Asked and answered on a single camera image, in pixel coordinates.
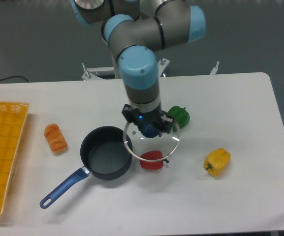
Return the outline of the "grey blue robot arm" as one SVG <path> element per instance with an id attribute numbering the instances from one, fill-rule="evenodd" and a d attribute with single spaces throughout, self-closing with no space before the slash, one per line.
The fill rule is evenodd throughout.
<path id="1" fill-rule="evenodd" d="M 144 137 L 169 133 L 174 118 L 162 111 L 155 52 L 201 39 L 206 31 L 203 10 L 183 0 L 153 0 L 154 16 L 141 18 L 137 0 L 73 0 L 76 17 L 89 25 L 102 22 L 101 35 L 111 51 L 115 75 L 123 80 L 129 104 L 128 123 Z"/>

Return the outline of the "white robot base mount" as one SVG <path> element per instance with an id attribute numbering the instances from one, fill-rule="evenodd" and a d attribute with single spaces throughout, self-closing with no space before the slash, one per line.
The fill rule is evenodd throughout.
<path id="1" fill-rule="evenodd" d="M 167 77 L 165 72 L 167 66 L 170 64 L 170 60 L 166 58 L 161 58 L 158 62 L 158 72 L 160 77 Z M 109 80 L 115 79 L 116 73 L 114 67 L 95 67 L 87 68 L 84 63 L 82 63 L 83 75 L 81 79 L 83 81 L 94 81 L 94 80 Z"/>

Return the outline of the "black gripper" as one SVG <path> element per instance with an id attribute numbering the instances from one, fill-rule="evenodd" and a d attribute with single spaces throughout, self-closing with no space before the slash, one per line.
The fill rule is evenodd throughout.
<path id="1" fill-rule="evenodd" d="M 134 123 L 141 133 L 159 133 L 161 137 L 163 134 L 169 134 L 174 125 L 174 117 L 167 112 L 162 112 L 161 108 L 145 113 L 125 104 L 122 114 L 127 123 Z"/>

